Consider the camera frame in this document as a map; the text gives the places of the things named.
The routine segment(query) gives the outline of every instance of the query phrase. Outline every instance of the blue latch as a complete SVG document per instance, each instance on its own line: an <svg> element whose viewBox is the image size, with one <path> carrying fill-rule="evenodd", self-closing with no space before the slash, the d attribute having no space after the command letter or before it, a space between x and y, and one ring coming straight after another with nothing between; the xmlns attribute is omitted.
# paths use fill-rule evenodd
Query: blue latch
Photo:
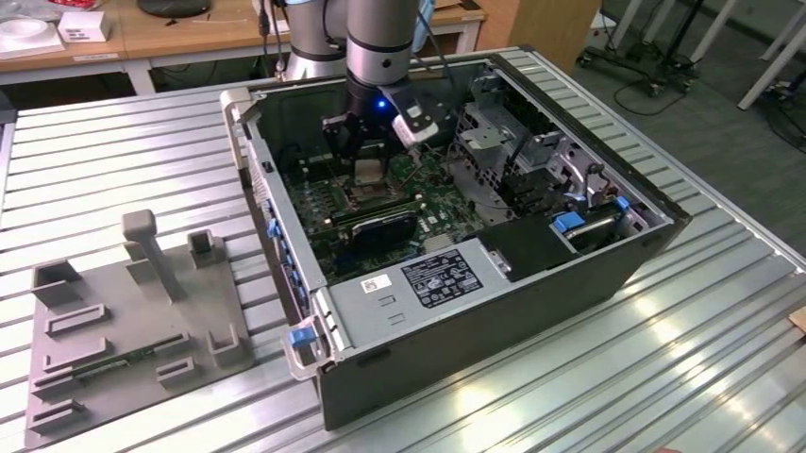
<svg viewBox="0 0 806 453"><path fill-rule="evenodd" d="M277 219L271 219L268 221L268 229L265 231L269 238L277 238L280 236L280 224L277 223Z"/></svg>
<svg viewBox="0 0 806 453"><path fill-rule="evenodd" d="M313 327L295 328L289 332L291 347L297 348L316 341L316 330Z"/></svg>
<svg viewBox="0 0 806 453"><path fill-rule="evenodd" d="M560 233L584 225L584 220L576 212L566 212L554 218L554 227Z"/></svg>
<svg viewBox="0 0 806 453"><path fill-rule="evenodd" d="M627 210L630 208L630 200L620 196L615 199L615 205L620 210Z"/></svg>

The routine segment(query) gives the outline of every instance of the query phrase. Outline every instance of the wooden desk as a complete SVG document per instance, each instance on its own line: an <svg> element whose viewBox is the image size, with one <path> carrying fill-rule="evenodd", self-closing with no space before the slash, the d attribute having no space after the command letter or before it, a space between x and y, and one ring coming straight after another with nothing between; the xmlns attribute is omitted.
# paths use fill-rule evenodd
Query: wooden desk
<svg viewBox="0 0 806 453"><path fill-rule="evenodd" d="M251 0L213 0L208 14L179 19L149 16L137 8L136 0L109 0L103 10L113 15L115 23L109 42L65 44L68 50L53 54L13 59L0 63L0 85L24 81L47 80L125 72L137 94L156 92L149 70L177 64L256 57L263 54L257 34L257 15ZM476 38L486 13L462 7L436 10L432 29L436 35L459 34L456 53L475 50ZM267 51L291 50L289 35L268 38ZM73 57L117 54L103 62L84 63Z"/></svg>
<svg viewBox="0 0 806 453"><path fill-rule="evenodd" d="M168 20L144 14L135 0L120 1L123 33L128 61L125 70L137 94L155 93L148 70L201 61L256 57L263 54L257 34L257 15L251 0L215 0L208 15ZM440 8L432 28L436 35L459 33L456 53L475 50L479 29L486 14L462 7ZM277 52L277 40L268 38L268 54ZM283 52L291 51L289 34L280 35Z"/></svg>
<svg viewBox="0 0 806 453"><path fill-rule="evenodd" d="M1 60L0 85L121 72L125 47L119 1L108 0L100 7L112 23L109 41L65 42L63 52Z"/></svg>

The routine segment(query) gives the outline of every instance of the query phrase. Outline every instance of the aluminum extrusion table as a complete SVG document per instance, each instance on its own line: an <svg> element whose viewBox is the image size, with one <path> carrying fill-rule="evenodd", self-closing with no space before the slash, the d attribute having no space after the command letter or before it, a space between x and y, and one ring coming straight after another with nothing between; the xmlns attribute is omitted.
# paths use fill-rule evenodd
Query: aluminum extrusion table
<svg viewBox="0 0 806 453"><path fill-rule="evenodd" d="M614 298L327 432L281 355L225 87L24 111L0 152L0 452L24 448L32 266L123 260L119 216L135 207L157 214L163 247L197 228L225 238L257 366L48 451L806 448L806 345L786 319L806 300L803 258L536 54L503 55L695 216Z"/></svg>

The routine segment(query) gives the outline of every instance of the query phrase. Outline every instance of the black cable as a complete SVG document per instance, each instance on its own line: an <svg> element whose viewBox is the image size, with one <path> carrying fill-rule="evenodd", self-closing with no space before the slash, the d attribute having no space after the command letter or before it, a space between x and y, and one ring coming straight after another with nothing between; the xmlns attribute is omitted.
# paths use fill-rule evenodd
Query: black cable
<svg viewBox="0 0 806 453"><path fill-rule="evenodd" d="M778 111L781 112L783 117L789 120L789 122L793 124L793 126L795 127L795 129L801 133L801 135L806 136L806 130L803 130L803 127L801 127L801 125L797 123L795 118L793 118L790 116L790 114L786 112L785 109L781 108L781 106L778 106Z"/></svg>
<svg viewBox="0 0 806 453"><path fill-rule="evenodd" d="M336 44L336 40L332 39L332 36L329 36L329 33L327 32L327 4L329 3L329 0L324 0L324 4L323 4L323 33L324 33L324 40L327 41L327 43L329 45L337 45Z"/></svg>
<svg viewBox="0 0 806 453"><path fill-rule="evenodd" d="M770 116L770 114L766 115L767 117L767 127L770 128L770 132L773 134L775 134L778 136L778 138L798 152L802 154L806 154L806 150L803 149L803 147L801 145L798 145L797 143L793 143L790 141L790 139L787 137L785 137L785 135L778 132L778 130L775 129L775 126L773 124L773 118Z"/></svg>
<svg viewBox="0 0 806 453"><path fill-rule="evenodd" d="M456 107L454 104L459 101L459 97L456 96L458 89L456 89L456 80L454 79L454 72L451 71L451 66L448 66L448 60L444 59L442 50L439 50L439 44L436 43L436 37L434 36L434 31L431 30L431 25L428 25L428 21L426 21L426 18L423 17L423 13L419 9L416 10L416 17L419 17L419 21L423 23L423 25L426 25L426 33L428 33L428 39L431 40L431 44L434 45L434 48L436 50L436 56L439 57L439 62L442 63L442 67L444 68L443 69L444 74L448 76L448 81L451 82L452 101L451 101L450 110L454 110L454 108Z"/></svg>
<svg viewBox="0 0 806 453"><path fill-rule="evenodd" d="M191 64L185 64L185 66L181 69L168 69L168 68L163 68L163 71L165 71L167 73L173 73L173 74L180 74L188 71L191 67Z"/></svg>
<svg viewBox="0 0 806 453"><path fill-rule="evenodd" d="M618 99L618 95L626 89L628 89L631 87L635 87L640 82L643 82L643 80L644 80L644 78L640 78L639 80L627 83L623 87L620 87L618 90L615 90L615 92L614 92L614 101L615 101L615 103L618 104L619 107L622 107L624 110L627 110L630 113L634 113L635 115L639 115L639 116L656 116L656 115L660 115L671 106L674 106L678 102L680 102L683 100L683 98L686 97L686 93L680 94L680 96L674 101L671 101L668 104L666 104L662 108L659 108L655 111L638 111L638 110L630 109L627 106L623 105L623 103Z"/></svg>
<svg viewBox="0 0 806 453"><path fill-rule="evenodd" d="M655 13L658 12L658 8L660 7L662 3L663 3L663 0L658 0L658 3L652 6L652 10L650 11L650 16L646 18L646 22L643 23L643 26L640 27L640 32L638 33L638 36L640 37L642 40L643 40L643 32L646 31L646 27L650 26L652 19L655 19Z"/></svg>
<svg viewBox="0 0 806 453"><path fill-rule="evenodd" d="M261 66L263 66L263 75L265 77L272 76L272 72L268 70L268 33L269 33L269 25L268 25L268 13L265 12L265 0L260 0L260 12L257 14L257 33L263 38L263 56L261 56Z"/></svg>
<svg viewBox="0 0 806 453"><path fill-rule="evenodd" d="M616 54L616 50L614 47L614 36L610 33L610 28L607 27L607 20L604 18L604 0L602 0L599 6L599 16L602 16L602 28L604 28L604 34L607 35L607 43L604 44L604 51Z"/></svg>
<svg viewBox="0 0 806 453"><path fill-rule="evenodd" d="M199 84L192 84L192 86L185 87L185 88L200 88L207 86L207 84L211 82L212 80L212 75L215 74L215 70L217 69L217 61L212 62L212 68L211 68L211 72L207 75L207 78L204 79L204 81ZM171 74L169 72L165 71L164 68L155 68L155 70L167 78L169 78L171 80L173 80L177 83L181 83L183 85L188 85L189 82L181 78L179 78L177 76L175 76L173 74Z"/></svg>
<svg viewBox="0 0 806 453"><path fill-rule="evenodd" d="M288 15L285 14L285 7L281 7L281 15L285 16L285 20ZM277 14L276 11L272 11L272 27L275 28L275 38L277 39L277 71L283 72L285 70L285 60L281 57L281 45L280 45L280 28L277 27Z"/></svg>

